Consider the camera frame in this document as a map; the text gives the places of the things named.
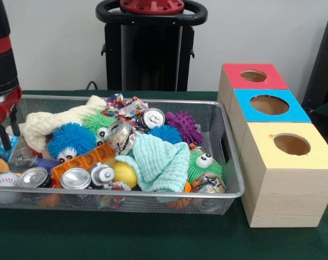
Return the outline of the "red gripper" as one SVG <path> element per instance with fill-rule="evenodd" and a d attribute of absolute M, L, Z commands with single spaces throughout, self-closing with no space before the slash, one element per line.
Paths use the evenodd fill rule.
<path fill-rule="evenodd" d="M 20 137 L 21 130 L 17 122 L 17 104 L 22 97 L 22 90 L 20 87 L 15 90 L 0 96 L 0 138 L 5 151 L 12 148 L 10 138 L 5 131 L 3 123 L 7 118 L 10 118 L 11 129 L 14 136 Z"/>

